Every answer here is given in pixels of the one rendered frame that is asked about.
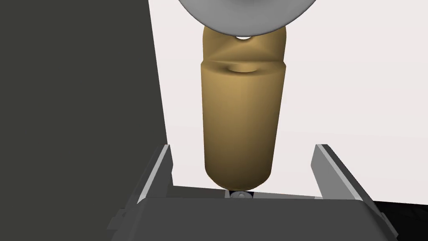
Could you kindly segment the white door leaf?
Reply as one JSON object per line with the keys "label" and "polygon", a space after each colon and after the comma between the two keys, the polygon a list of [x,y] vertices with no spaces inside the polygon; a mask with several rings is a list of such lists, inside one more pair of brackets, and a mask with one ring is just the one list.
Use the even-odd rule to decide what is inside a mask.
{"label": "white door leaf", "polygon": [[[178,0],[148,0],[173,182],[204,170],[203,26]],[[428,0],[316,0],[287,25],[272,173],[257,192],[320,196],[328,144],[375,201],[428,205]]]}

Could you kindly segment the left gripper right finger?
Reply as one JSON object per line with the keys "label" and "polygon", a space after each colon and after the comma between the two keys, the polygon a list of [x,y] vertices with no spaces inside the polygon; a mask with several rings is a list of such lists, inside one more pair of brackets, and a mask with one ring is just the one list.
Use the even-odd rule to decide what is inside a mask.
{"label": "left gripper right finger", "polygon": [[328,145],[315,145],[311,160],[311,170],[324,199],[373,202],[368,193]]}

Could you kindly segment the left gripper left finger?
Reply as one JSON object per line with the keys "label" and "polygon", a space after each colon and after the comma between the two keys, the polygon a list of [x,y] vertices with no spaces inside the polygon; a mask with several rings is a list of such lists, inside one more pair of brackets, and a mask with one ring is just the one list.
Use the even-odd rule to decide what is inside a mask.
{"label": "left gripper left finger", "polygon": [[143,185],[138,190],[138,201],[148,197],[165,197],[172,185],[173,159],[169,144],[160,146],[160,152],[154,155],[150,162],[149,170],[145,171]]}

